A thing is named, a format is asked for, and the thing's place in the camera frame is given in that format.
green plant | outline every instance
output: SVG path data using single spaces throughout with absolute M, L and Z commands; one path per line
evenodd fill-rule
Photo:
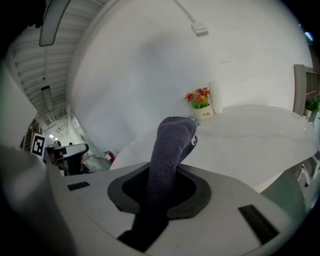
M 311 112 L 319 111 L 319 101 L 316 99 L 308 99 L 306 100 L 304 107 Z

ceiling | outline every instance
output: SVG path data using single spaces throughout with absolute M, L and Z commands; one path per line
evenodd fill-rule
M 108 0 L 71 0 L 60 21 L 55 42 L 39 46 L 41 28 L 25 29 L 11 44 L 6 60 L 13 78 L 49 128 L 66 115 L 66 82 L 84 30 Z M 41 88 L 50 86 L 54 110 L 48 112 Z

desk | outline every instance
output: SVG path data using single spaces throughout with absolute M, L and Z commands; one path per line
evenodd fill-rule
M 236 178 L 259 193 L 319 147 L 313 127 L 279 107 L 227 107 L 199 122 L 198 143 L 182 164 Z M 110 170 L 149 162 L 157 128 L 126 146 Z

